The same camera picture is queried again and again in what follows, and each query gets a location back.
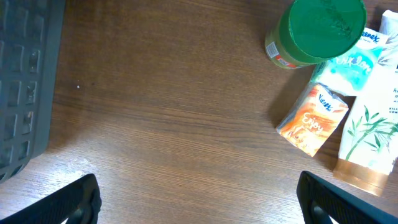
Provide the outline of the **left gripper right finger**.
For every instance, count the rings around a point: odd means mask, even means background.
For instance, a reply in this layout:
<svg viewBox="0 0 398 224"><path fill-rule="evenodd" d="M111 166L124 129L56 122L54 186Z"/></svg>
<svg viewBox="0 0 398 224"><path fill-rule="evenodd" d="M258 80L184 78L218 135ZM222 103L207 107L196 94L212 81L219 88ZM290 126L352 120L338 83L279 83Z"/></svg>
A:
<svg viewBox="0 0 398 224"><path fill-rule="evenodd" d="M305 223L397 223L397 217L306 170L298 180L297 198Z"/></svg>

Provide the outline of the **white bamboo print tube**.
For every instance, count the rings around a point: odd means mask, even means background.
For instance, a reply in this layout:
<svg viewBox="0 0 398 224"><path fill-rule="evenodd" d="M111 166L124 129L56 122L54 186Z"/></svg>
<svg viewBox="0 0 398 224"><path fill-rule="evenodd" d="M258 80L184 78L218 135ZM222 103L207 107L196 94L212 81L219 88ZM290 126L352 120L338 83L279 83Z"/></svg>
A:
<svg viewBox="0 0 398 224"><path fill-rule="evenodd" d="M388 36L378 63L356 97L343 128L333 171L367 193L380 196L397 160L397 13L382 14Z"/></svg>

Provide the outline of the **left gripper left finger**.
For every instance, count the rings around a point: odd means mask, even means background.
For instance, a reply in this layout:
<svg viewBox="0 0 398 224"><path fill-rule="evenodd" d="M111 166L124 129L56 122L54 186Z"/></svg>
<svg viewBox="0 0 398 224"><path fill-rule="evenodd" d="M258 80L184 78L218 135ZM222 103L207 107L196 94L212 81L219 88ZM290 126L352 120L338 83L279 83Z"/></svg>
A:
<svg viewBox="0 0 398 224"><path fill-rule="evenodd" d="M94 174L87 174L36 203L4 218L1 224L97 224L100 189Z"/></svg>

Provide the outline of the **teal Kleenex tissue pack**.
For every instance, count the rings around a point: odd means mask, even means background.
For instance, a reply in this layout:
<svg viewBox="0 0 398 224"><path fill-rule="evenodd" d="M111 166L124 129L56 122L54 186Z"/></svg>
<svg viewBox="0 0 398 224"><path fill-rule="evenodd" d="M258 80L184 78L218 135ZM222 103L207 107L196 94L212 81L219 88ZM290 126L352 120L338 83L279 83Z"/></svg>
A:
<svg viewBox="0 0 398 224"><path fill-rule="evenodd" d="M357 96L378 63L387 40L386 34L365 28L354 47L318 64L310 81L344 96Z"/></svg>

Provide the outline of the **orange Kleenex tissue pack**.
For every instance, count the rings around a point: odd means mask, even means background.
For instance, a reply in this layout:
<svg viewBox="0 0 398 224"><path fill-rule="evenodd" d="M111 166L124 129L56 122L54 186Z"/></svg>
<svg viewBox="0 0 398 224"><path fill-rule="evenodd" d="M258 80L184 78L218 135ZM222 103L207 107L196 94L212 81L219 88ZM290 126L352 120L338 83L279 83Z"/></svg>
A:
<svg viewBox="0 0 398 224"><path fill-rule="evenodd" d="M276 130L289 143L313 157L348 110L348 105L325 86L309 83Z"/></svg>

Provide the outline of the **green lid jar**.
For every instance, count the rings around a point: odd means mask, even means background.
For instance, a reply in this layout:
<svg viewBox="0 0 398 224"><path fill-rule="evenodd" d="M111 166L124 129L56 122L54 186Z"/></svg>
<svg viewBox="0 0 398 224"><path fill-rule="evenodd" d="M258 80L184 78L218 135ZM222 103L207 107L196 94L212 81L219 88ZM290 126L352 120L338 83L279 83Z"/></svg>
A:
<svg viewBox="0 0 398 224"><path fill-rule="evenodd" d="M265 51L284 69L326 62L355 46L366 20L362 0L294 0L265 38Z"/></svg>

